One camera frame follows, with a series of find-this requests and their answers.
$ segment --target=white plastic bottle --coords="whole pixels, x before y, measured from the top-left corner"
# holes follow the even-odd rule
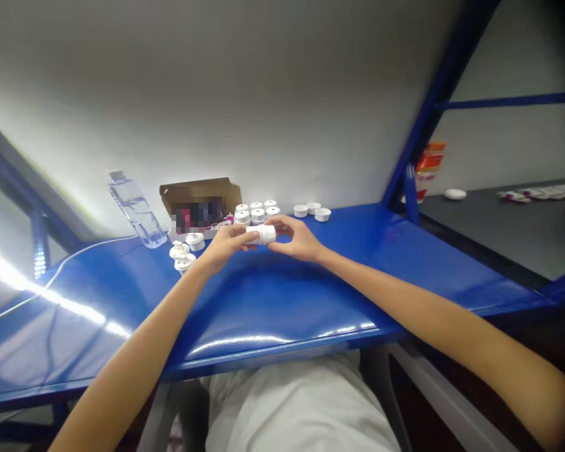
[[[135,181],[126,178],[123,171],[109,173],[109,192],[147,248],[163,245],[165,235],[155,214],[149,207]]]

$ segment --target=left hand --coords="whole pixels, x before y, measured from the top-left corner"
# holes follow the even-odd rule
[[[197,263],[206,264],[211,271],[217,273],[223,269],[226,262],[237,251],[256,249],[255,245],[247,245],[246,243],[257,239],[259,232],[245,232],[245,228],[245,225],[239,224],[220,228],[212,243],[197,260]]]

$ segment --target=forearm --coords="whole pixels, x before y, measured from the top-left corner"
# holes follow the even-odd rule
[[[565,437],[565,375],[549,362],[441,296],[330,250],[318,262],[479,376],[546,449],[558,447]]]
[[[211,273],[188,270],[84,392],[50,451],[112,451],[161,375],[195,300]]]

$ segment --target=hand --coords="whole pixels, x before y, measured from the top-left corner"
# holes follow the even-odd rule
[[[245,225],[239,224],[220,228],[212,243],[197,260],[197,263],[206,264],[209,270],[217,273],[223,269],[226,262],[237,251],[256,249],[255,245],[246,245],[246,243],[257,239],[259,232],[245,232],[245,229]]]
[[[326,251],[326,247],[314,237],[302,221],[286,215],[276,215],[268,218],[264,224],[274,225],[276,235],[288,235],[291,238],[291,242],[287,244],[277,242],[268,244],[268,248],[274,252],[286,254],[300,261],[316,262]]]

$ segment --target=white cable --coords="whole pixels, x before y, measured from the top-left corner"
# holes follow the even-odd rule
[[[164,224],[160,225],[159,227],[160,227],[160,228],[163,228],[163,226],[165,226],[165,225],[168,224],[168,223],[171,223],[171,220],[168,221],[168,222],[165,222]],[[111,242],[118,242],[118,241],[120,241],[120,240],[135,239],[136,237],[138,237],[138,234],[136,234],[136,235],[130,235],[129,237],[119,237],[118,239],[105,240],[104,242],[95,243],[95,244],[90,245],[90,246],[88,246],[88,247],[86,247],[86,248],[80,249],[79,251],[76,251],[75,253],[73,253],[73,254],[70,255],[70,256],[67,256],[66,258],[63,259],[63,262],[61,262],[61,264],[58,266],[58,269],[56,269],[55,274],[52,275],[52,278],[50,278],[50,279],[48,280],[48,282],[46,283],[46,286],[44,286],[44,288],[43,288],[40,292],[36,293],[33,297],[30,297],[30,298],[28,298],[27,300],[24,300],[24,301],[22,301],[22,302],[20,302],[20,303],[18,303],[18,304],[16,304],[16,305],[14,305],[12,308],[7,309],[7,310],[4,311],[3,313],[0,313],[0,318],[1,318],[1,317],[4,317],[5,315],[7,315],[7,314],[9,314],[9,313],[11,313],[11,312],[13,312],[15,309],[20,308],[20,307],[23,306],[24,304],[29,303],[31,300],[34,300],[34,299],[36,299],[37,297],[42,296],[42,295],[48,290],[48,288],[52,285],[52,283],[55,282],[55,279],[57,278],[58,275],[60,275],[61,270],[63,269],[63,267],[65,267],[65,264],[66,264],[67,262],[69,262],[71,259],[73,259],[75,256],[78,256],[78,255],[80,255],[81,253],[83,253],[84,251],[89,250],[90,248],[94,248],[94,247],[99,246],[99,245],[104,245],[104,244],[111,243]]]

